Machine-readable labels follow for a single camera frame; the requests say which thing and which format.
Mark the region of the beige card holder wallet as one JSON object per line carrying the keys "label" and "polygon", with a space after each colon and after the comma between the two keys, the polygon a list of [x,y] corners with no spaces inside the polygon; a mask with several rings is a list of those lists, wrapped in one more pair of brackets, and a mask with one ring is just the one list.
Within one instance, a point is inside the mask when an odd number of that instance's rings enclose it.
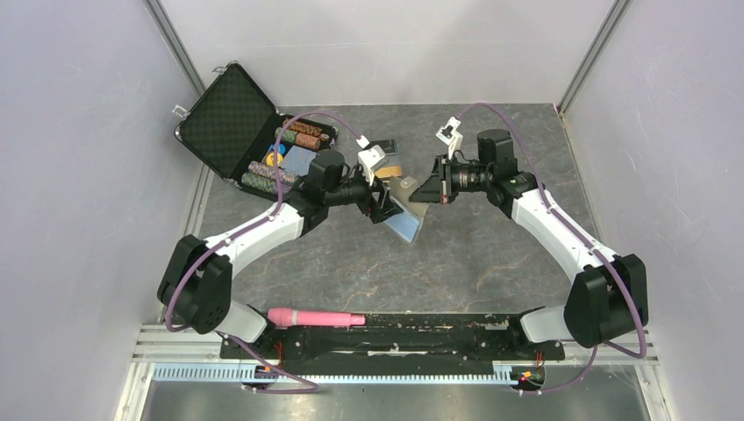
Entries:
{"label": "beige card holder wallet", "polygon": [[410,176],[405,178],[392,176],[388,180],[390,199],[401,212],[389,217],[383,223],[409,244],[412,244],[418,237],[428,210],[427,203],[411,201],[412,193],[419,186],[419,181]]}

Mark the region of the gold credit card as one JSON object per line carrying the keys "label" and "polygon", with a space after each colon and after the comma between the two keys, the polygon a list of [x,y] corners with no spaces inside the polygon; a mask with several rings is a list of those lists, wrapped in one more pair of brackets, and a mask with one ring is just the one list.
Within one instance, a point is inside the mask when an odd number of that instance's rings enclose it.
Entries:
{"label": "gold credit card", "polygon": [[376,170],[375,174],[381,180],[389,180],[391,177],[400,177],[403,171],[400,166],[387,166]]}

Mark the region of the pink cylindrical marker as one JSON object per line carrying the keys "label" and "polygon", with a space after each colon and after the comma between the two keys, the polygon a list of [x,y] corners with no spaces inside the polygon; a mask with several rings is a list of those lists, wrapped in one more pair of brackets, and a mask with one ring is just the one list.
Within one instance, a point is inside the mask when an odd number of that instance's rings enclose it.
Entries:
{"label": "pink cylindrical marker", "polygon": [[291,326],[353,327],[366,324],[366,318],[363,315],[349,312],[273,308],[268,311],[267,317],[277,327],[283,328]]}

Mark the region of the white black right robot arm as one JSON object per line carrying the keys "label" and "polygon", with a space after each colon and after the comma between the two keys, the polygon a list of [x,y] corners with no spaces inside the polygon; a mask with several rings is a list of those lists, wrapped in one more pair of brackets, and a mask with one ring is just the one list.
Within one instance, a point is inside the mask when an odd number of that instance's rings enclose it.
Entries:
{"label": "white black right robot arm", "polygon": [[574,340],[584,348],[612,345],[626,333],[644,335],[648,322],[647,274],[635,254],[621,256],[594,239],[554,200],[535,174],[519,170],[511,134],[489,129],[477,136],[475,159],[461,153],[454,122],[437,133],[447,152],[416,188],[415,203],[451,204],[461,193],[483,193],[516,225],[531,234],[571,282],[564,305],[517,315],[506,335],[509,351],[528,358],[543,342]]}

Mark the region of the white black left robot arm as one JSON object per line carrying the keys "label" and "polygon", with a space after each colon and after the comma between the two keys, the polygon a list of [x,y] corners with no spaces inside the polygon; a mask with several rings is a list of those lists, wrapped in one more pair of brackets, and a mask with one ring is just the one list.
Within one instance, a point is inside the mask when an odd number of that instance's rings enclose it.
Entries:
{"label": "white black left robot arm", "polygon": [[157,290],[166,307],[167,329],[226,334],[242,339],[254,357],[269,355],[275,333],[261,312],[233,300],[234,276],[272,249],[316,228],[332,207],[354,204],[373,223],[401,213],[376,177],[386,160],[382,148],[372,146],[360,151],[356,165],[349,168],[341,153],[323,150],[307,174],[287,192],[278,191],[276,202],[260,216],[208,239],[192,234],[181,238]]}

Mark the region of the black poker chip case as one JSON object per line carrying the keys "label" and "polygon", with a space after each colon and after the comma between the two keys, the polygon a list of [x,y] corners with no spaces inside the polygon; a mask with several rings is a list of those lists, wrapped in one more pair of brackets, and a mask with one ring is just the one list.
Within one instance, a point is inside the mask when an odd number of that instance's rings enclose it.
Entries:
{"label": "black poker chip case", "polygon": [[[276,136],[291,119],[281,113],[237,62],[217,68],[217,77],[175,128],[175,137],[220,178],[255,196],[276,199],[275,181],[266,170],[273,165]],[[293,175],[313,174],[312,161],[333,148],[338,130],[300,118],[284,133],[278,166],[285,172],[283,189]]]}

